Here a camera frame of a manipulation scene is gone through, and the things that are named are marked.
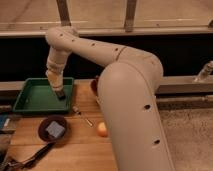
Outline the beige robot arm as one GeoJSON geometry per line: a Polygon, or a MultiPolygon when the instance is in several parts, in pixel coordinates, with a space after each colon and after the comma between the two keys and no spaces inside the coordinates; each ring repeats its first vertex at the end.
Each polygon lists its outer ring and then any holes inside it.
{"type": "Polygon", "coordinates": [[[75,53],[104,68],[97,94],[118,171],[175,171],[161,123],[155,92],[163,66],[150,52],[81,38],[71,26],[45,34],[50,45],[46,76],[63,99],[63,71],[75,53]]]}

